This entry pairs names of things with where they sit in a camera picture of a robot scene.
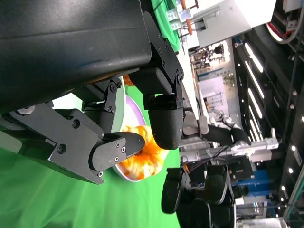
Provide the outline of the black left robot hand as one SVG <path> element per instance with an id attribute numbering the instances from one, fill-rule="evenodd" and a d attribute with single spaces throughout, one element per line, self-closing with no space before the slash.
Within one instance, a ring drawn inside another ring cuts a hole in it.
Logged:
<path id="1" fill-rule="evenodd" d="M 112 132 L 124 75 L 143 95 L 157 145 L 176 149 L 183 70 L 138 0 L 1 1 L 0 129 L 21 141 L 19 154 L 102 184 L 145 145 Z"/>

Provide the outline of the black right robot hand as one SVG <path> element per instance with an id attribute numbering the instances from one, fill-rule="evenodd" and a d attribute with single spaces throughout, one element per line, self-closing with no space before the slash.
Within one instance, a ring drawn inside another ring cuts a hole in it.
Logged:
<path id="1" fill-rule="evenodd" d="M 234 228 L 236 203 L 226 165 L 207 168 L 204 186 L 191 185 L 184 168 L 168 168 L 161 209 L 176 214 L 182 228 Z"/>

